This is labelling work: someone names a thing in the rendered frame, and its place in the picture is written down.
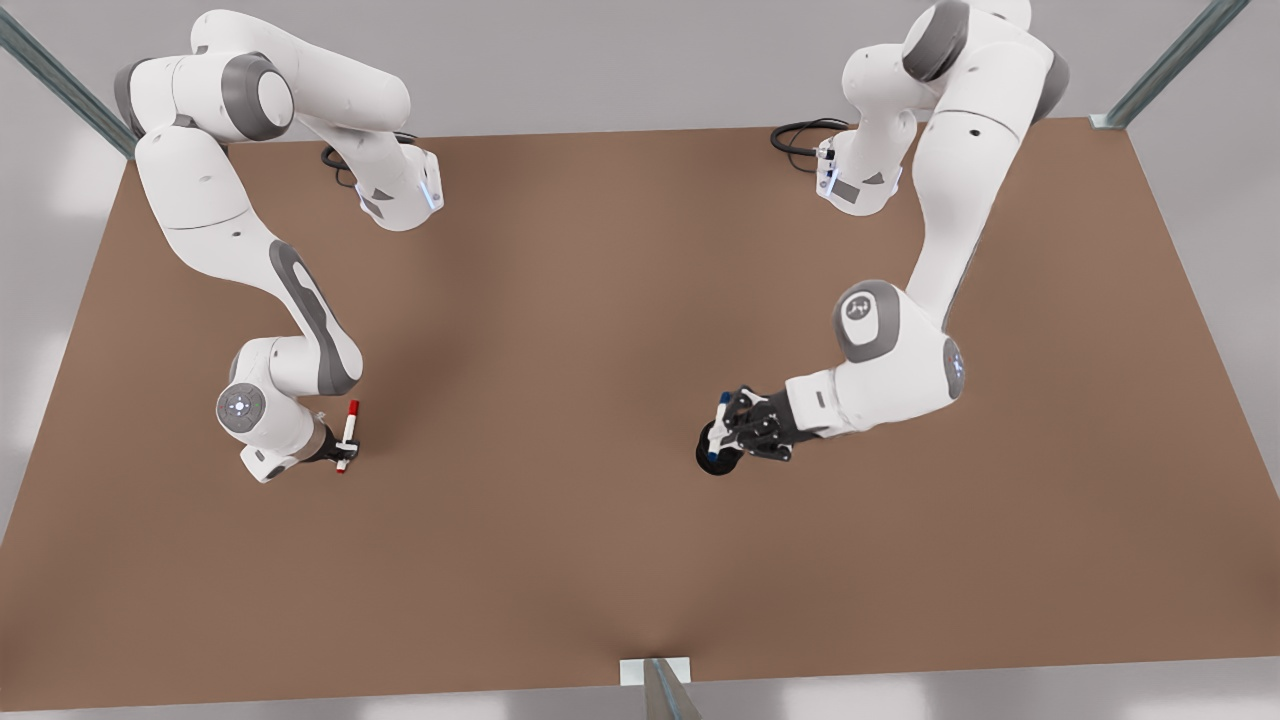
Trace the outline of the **blue and white marker pen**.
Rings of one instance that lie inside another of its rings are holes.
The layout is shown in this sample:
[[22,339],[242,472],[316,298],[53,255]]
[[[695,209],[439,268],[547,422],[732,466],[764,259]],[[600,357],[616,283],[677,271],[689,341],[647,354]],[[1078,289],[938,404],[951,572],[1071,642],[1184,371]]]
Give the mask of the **blue and white marker pen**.
[[730,430],[724,424],[724,418],[731,397],[732,395],[728,391],[721,393],[714,419],[707,428],[707,447],[701,456],[705,459],[707,464],[716,468],[716,473],[721,473],[719,466],[727,468],[728,462],[724,455],[724,447],[728,443],[727,438],[730,436]]

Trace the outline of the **red and white marker pen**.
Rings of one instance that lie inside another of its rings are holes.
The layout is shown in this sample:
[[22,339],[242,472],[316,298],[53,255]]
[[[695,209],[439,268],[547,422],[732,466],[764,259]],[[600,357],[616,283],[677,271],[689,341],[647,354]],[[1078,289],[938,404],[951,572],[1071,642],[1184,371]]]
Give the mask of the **red and white marker pen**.
[[358,441],[355,438],[355,428],[358,418],[358,400],[351,400],[348,407],[348,415],[346,418],[346,425],[343,429],[343,436],[339,442],[335,443],[338,450],[338,459],[335,460],[335,471],[339,474],[346,473],[348,465],[358,455]]

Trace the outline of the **silver frame post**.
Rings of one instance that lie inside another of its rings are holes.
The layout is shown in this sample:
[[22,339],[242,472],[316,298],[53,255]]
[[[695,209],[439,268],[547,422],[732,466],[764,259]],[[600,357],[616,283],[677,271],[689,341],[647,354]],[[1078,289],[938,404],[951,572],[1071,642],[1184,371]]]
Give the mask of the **silver frame post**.
[[0,6],[0,47],[4,47],[125,159],[134,156],[137,143],[134,133],[3,6]]
[[1211,0],[1110,110],[1088,115],[1091,127],[1129,127],[1251,3],[1252,0]]
[[703,720],[691,701],[689,657],[620,660],[620,684],[643,685],[646,720]]

